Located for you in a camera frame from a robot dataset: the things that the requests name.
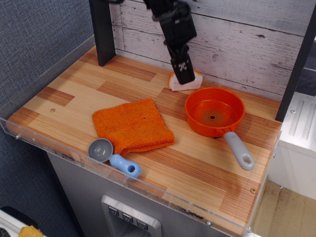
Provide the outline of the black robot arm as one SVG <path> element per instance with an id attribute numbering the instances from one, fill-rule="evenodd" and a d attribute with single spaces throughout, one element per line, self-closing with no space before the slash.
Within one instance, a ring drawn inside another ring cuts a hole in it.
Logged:
<path id="1" fill-rule="evenodd" d="M 114 36 L 110 4 L 121 0 L 90 0 L 90 12 L 97 50 L 98 64 L 104 66 L 115 56 Z M 187 43 L 197 36 L 188 3 L 181 0 L 146 0 L 146 8 L 152 11 L 153 21 L 159 22 L 164 44 L 167 46 L 171 65 L 180 85 L 195 80 L 195 73 Z"/>

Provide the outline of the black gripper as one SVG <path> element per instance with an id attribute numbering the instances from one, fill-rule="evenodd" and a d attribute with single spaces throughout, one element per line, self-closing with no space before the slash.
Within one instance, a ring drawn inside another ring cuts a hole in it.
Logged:
<path id="1" fill-rule="evenodd" d="M 190 9 L 174 9 L 167 11 L 152 10 L 154 21 L 159 21 L 165 37 L 171 65 L 180 85 L 195 80 L 195 74 L 186 45 L 197 36 Z"/>

